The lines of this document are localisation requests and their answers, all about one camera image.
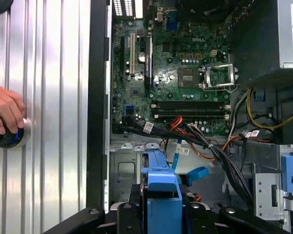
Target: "black knob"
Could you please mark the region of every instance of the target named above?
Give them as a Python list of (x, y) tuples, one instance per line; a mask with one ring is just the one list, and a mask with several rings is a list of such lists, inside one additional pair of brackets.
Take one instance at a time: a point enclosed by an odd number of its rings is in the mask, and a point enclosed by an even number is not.
[(24, 145), (30, 136), (30, 127), (26, 120), (24, 120), (25, 128), (18, 129), (18, 132), (11, 133), (10, 130), (4, 125), (5, 134), (0, 135), (0, 147), (9, 149), (17, 145)]

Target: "cpu socket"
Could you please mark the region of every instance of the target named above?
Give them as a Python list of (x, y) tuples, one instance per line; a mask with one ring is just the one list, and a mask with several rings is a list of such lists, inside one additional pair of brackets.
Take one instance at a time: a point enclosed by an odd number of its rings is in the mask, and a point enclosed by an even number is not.
[(178, 87), (179, 88), (196, 88), (199, 86), (198, 70), (179, 68), (178, 69)]

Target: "ram slot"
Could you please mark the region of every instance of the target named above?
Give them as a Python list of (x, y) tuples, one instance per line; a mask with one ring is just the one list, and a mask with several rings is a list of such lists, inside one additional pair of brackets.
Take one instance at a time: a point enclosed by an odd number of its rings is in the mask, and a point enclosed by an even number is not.
[(121, 37), (121, 50), (119, 59), (119, 76), (121, 80), (125, 79), (125, 37)]
[(152, 58), (153, 58), (153, 44), (152, 38), (146, 37), (146, 63), (145, 63), (145, 89), (150, 90), (153, 84), (152, 78)]
[(164, 119), (174, 119), (178, 116), (182, 116), (183, 118), (208, 118), (208, 119), (228, 119), (229, 115), (224, 112), (170, 112), (170, 111), (161, 111), (153, 115), (154, 118), (164, 118)]
[(136, 34), (130, 33), (130, 62), (129, 72), (131, 76), (135, 75), (135, 53), (136, 53)]
[(217, 110), (226, 107), (224, 102), (215, 101), (152, 101), (151, 108), (161, 110), (209, 109)]

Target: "blue plastic latch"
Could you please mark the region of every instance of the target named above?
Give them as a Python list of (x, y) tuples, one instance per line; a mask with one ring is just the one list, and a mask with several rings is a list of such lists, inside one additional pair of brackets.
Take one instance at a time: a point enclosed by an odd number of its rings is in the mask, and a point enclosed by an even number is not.
[[(147, 190), (161, 196), (147, 199), (147, 234), (182, 233), (182, 195), (175, 171), (168, 166), (160, 150), (145, 151), (148, 167), (142, 169), (147, 176)], [(163, 196), (173, 192), (174, 196)]]
[(282, 190), (293, 192), (293, 156), (281, 156)]
[(182, 184), (190, 187), (192, 182), (201, 179), (209, 174), (209, 170), (206, 167), (198, 167), (188, 172), (186, 175), (180, 175)]

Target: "pcie slot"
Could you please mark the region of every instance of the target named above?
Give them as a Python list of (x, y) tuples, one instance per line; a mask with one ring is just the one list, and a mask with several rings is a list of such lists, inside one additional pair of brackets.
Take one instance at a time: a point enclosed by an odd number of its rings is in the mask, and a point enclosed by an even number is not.
[(120, 59), (119, 59), (119, 75), (120, 79), (124, 80), (125, 78), (125, 37), (121, 37), (121, 50), (120, 50)]
[(157, 109), (224, 109), (226, 106), (223, 102), (215, 101), (152, 101), (151, 108)]
[(129, 72), (131, 76), (135, 74), (135, 53), (136, 53), (136, 34), (130, 33), (130, 61)]
[(152, 78), (152, 57), (153, 57), (153, 44), (152, 38), (146, 37), (146, 48), (145, 48), (146, 62), (145, 62), (145, 90), (150, 90), (153, 84)]

